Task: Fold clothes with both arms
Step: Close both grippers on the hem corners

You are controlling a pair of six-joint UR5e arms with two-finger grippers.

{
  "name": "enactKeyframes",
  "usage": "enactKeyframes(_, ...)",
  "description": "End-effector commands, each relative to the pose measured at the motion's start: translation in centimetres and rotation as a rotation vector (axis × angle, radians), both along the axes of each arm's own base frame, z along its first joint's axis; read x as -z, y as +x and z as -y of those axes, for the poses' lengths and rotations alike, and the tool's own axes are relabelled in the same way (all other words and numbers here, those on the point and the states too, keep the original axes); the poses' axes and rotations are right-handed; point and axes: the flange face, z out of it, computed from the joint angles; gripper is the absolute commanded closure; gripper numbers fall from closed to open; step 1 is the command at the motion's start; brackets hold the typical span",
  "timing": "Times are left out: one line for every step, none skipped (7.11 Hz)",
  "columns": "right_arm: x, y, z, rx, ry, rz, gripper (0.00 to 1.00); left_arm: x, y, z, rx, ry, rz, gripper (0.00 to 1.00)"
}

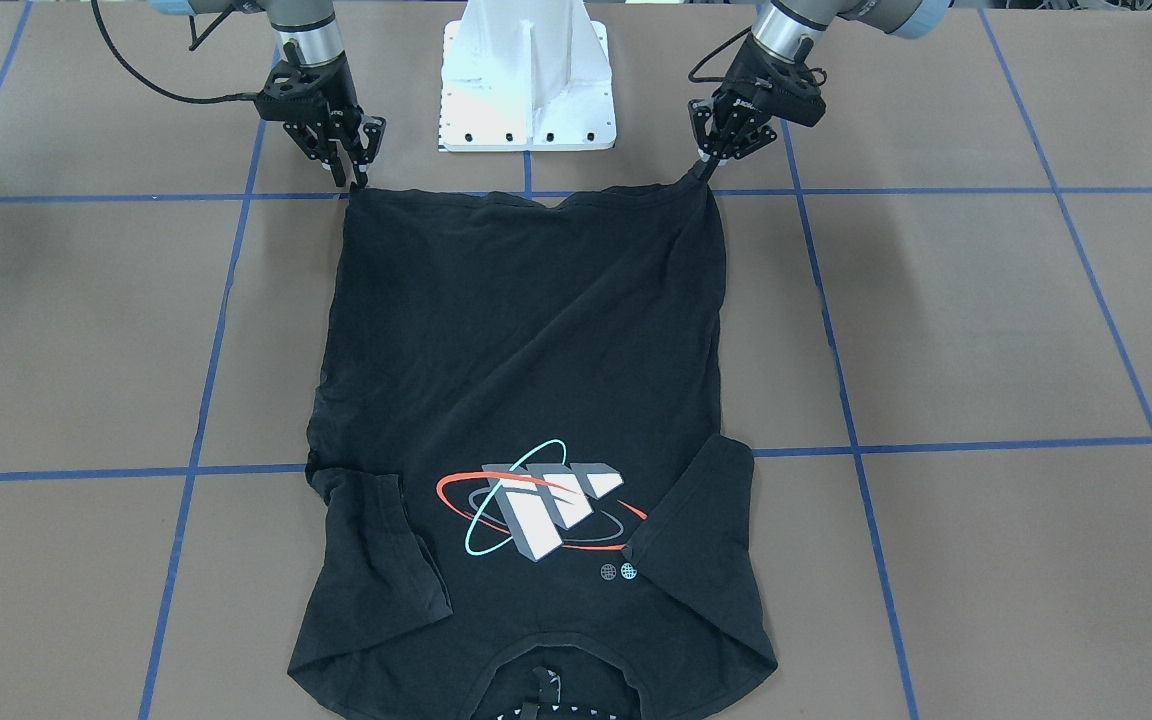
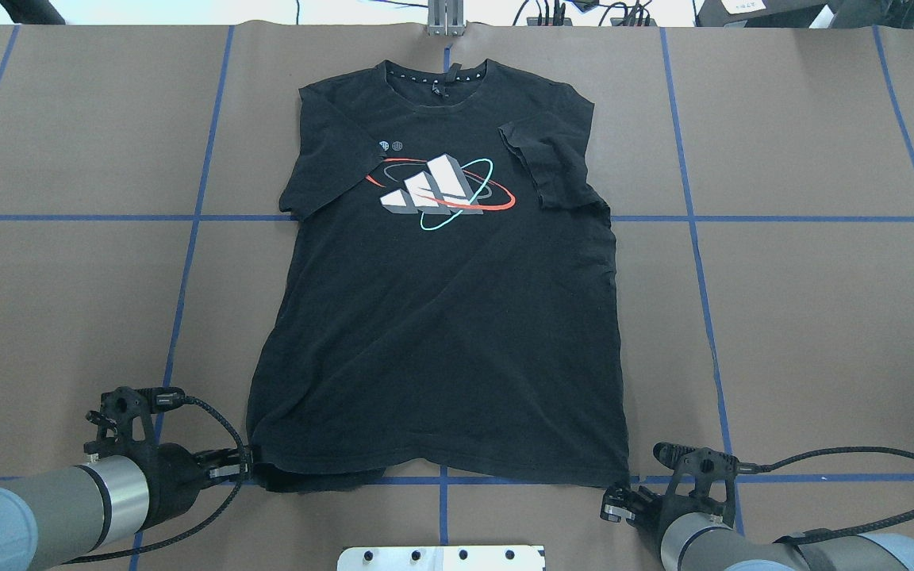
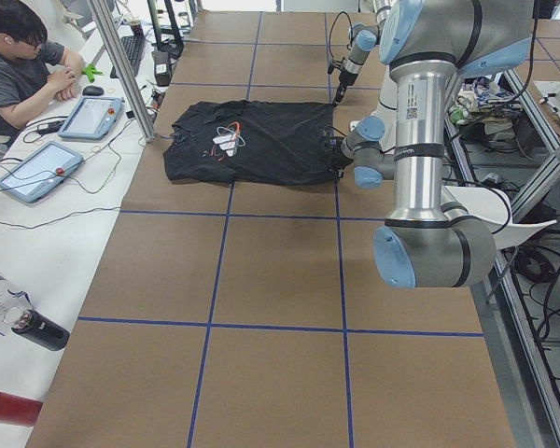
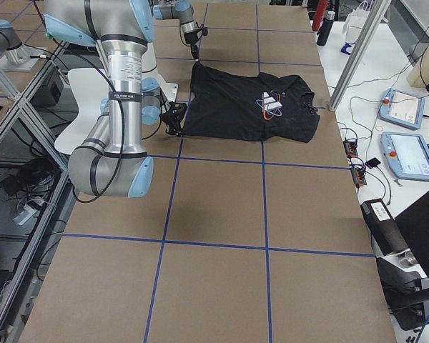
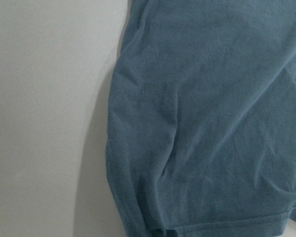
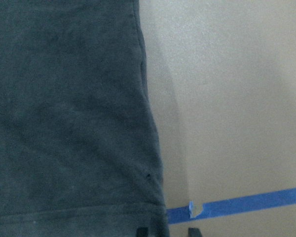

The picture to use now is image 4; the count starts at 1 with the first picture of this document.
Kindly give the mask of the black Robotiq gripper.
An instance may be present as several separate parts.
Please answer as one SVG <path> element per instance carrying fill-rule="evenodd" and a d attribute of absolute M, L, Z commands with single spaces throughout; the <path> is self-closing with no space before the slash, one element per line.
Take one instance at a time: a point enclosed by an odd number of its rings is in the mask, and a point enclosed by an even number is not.
<path fill-rule="evenodd" d="M 166 129 L 165 133 L 170 136 L 181 137 L 182 121 L 187 112 L 187 105 L 185 103 L 179 103 L 171 101 L 169 103 L 169 108 L 164 113 L 160 114 L 160 119 L 165 123 Z"/>

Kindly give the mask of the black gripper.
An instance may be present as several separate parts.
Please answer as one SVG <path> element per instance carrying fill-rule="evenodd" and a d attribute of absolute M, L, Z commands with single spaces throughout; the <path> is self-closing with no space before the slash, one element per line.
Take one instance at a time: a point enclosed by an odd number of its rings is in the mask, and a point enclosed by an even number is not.
<path fill-rule="evenodd" d="M 199 48 L 197 47 L 197 42 L 202 36 L 208 35 L 208 28 L 198 23 L 186 23 L 182 25 L 182 33 L 184 35 L 185 43 L 190 46 L 190 51 L 192 58 L 196 63 L 199 63 Z"/>

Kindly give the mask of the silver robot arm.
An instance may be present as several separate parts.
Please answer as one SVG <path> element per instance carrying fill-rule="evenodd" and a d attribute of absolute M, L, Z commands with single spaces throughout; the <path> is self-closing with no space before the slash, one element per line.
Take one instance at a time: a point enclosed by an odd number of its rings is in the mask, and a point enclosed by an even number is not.
<path fill-rule="evenodd" d="M 190 48 L 192 58 L 199 62 L 199 40 L 208 35 L 208 28 L 194 20 L 194 9 L 188 0 L 151 1 L 152 15 L 156 20 L 178 20 L 182 43 Z"/>
<path fill-rule="evenodd" d="M 93 200 L 147 194 L 154 161 L 142 146 L 142 56 L 155 20 L 192 15 L 189 1 L 45 1 L 47 34 L 106 55 L 107 110 L 69 157 L 74 188 Z"/>

